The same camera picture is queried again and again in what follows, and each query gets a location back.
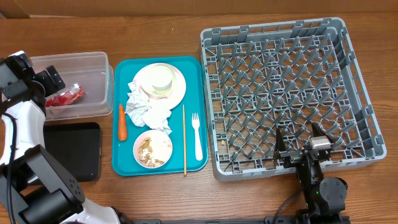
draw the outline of dish rack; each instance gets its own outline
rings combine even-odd
[[[201,63],[213,173],[220,181],[294,172],[273,160],[275,127],[288,151],[311,123],[333,140],[324,171],[386,156],[345,23],[340,18],[205,29]]]

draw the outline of white fork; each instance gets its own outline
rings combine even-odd
[[[201,161],[203,159],[199,137],[199,126],[200,122],[198,113],[192,113],[192,127],[195,130],[195,157],[197,158],[197,161]]]

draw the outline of carrot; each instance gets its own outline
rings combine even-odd
[[[127,139],[126,115],[124,115],[124,108],[122,104],[119,105],[118,137],[120,141],[125,141]]]

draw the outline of teal tray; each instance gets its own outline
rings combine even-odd
[[[168,63],[178,68],[185,77],[187,92],[181,103],[172,109],[169,117],[169,126],[173,131],[170,139],[173,143],[173,153],[170,160],[162,167],[147,169],[140,166],[132,154],[132,147],[136,138],[149,128],[135,126],[130,117],[126,116],[127,141],[118,140],[119,104],[126,107],[127,93],[130,92],[128,83],[132,81],[136,73],[146,65],[152,63]],[[117,67],[114,76],[114,105],[113,105],[113,134],[112,134],[112,166],[122,176],[168,174],[183,172],[183,127],[182,127],[182,105],[185,105],[185,125],[187,132],[187,170],[198,171],[204,168],[208,160],[207,147],[207,125],[205,96],[201,76],[200,63],[194,57],[165,57],[144,58],[122,61]],[[203,160],[195,158],[195,133],[192,128],[192,113],[198,113],[200,117],[200,138],[203,149]]]

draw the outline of napkin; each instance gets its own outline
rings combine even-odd
[[[157,103],[151,104],[148,95],[134,82],[129,83],[128,86],[131,92],[127,94],[129,99],[126,103],[125,113],[129,115],[131,121],[138,127],[147,125],[151,129],[163,131],[169,135],[172,130],[167,118],[172,112],[161,106],[164,99],[159,99]]]

